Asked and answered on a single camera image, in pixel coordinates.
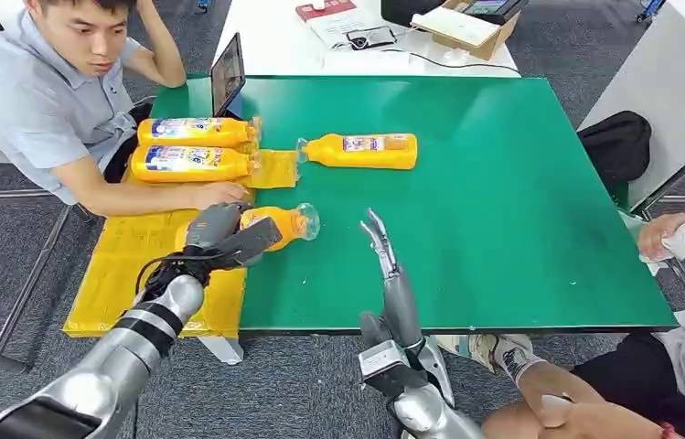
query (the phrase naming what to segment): black shorts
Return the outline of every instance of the black shorts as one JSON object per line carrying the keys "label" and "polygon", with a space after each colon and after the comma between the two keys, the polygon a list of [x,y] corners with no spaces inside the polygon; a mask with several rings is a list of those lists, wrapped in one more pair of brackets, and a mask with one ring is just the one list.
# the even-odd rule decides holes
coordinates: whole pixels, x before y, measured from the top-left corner
{"label": "black shorts", "polygon": [[607,401],[648,418],[670,423],[685,437],[685,396],[665,347],[650,334],[631,334],[616,350],[577,366],[573,373]]}
{"label": "black shorts", "polygon": [[[130,110],[129,114],[132,116],[135,123],[139,125],[140,122],[148,119],[153,107],[154,105],[152,103],[141,103]],[[108,183],[119,183],[122,181],[123,173],[126,171],[126,167],[129,164],[129,156],[132,155],[137,145],[137,134],[135,134],[119,146],[119,150],[113,155],[111,162],[108,163],[105,170],[102,171],[102,176],[105,177],[105,181]]]}

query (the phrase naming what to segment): light blue shirt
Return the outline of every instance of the light blue shirt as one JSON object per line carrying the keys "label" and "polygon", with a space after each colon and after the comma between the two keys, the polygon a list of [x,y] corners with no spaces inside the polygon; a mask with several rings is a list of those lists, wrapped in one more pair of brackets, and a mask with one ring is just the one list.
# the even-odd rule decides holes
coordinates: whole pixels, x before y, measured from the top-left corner
{"label": "light blue shirt", "polygon": [[91,155],[103,170],[134,135],[123,62],[140,44],[127,38],[113,67],[94,78],[63,59],[26,10],[17,19],[0,32],[0,150],[35,184],[75,204],[51,168]]}

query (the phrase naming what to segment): sock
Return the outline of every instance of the sock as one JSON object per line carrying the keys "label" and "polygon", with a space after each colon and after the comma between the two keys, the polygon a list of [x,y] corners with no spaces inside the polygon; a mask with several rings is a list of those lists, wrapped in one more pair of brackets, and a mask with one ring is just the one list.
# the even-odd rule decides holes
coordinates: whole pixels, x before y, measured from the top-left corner
{"label": "sock", "polygon": [[519,388],[519,377],[536,363],[546,361],[530,350],[504,337],[498,337],[498,345],[493,351],[493,358]]}

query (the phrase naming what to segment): green table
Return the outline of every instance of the green table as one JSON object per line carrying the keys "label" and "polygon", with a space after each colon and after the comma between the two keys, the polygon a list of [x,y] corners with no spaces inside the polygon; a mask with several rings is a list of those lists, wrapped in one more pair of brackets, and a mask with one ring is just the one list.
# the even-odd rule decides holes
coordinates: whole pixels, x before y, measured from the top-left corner
{"label": "green table", "polygon": [[[412,171],[300,167],[259,204],[310,202],[315,241],[249,269],[243,332],[351,333],[379,312],[372,207],[407,268],[427,333],[629,331],[676,320],[546,80],[249,77],[262,148],[327,133],[414,133]],[[165,90],[154,117],[210,115],[209,80]]]}

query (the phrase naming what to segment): black hair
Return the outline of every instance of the black hair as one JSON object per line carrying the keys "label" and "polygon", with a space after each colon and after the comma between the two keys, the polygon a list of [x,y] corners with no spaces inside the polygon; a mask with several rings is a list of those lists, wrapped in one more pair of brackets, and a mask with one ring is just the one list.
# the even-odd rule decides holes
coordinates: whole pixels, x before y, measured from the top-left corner
{"label": "black hair", "polygon": [[[42,6],[46,5],[58,5],[60,3],[73,3],[74,5],[82,0],[40,0]],[[126,7],[132,10],[136,0],[91,0],[92,2],[99,5],[102,9],[111,11],[115,13],[117,9]]]}

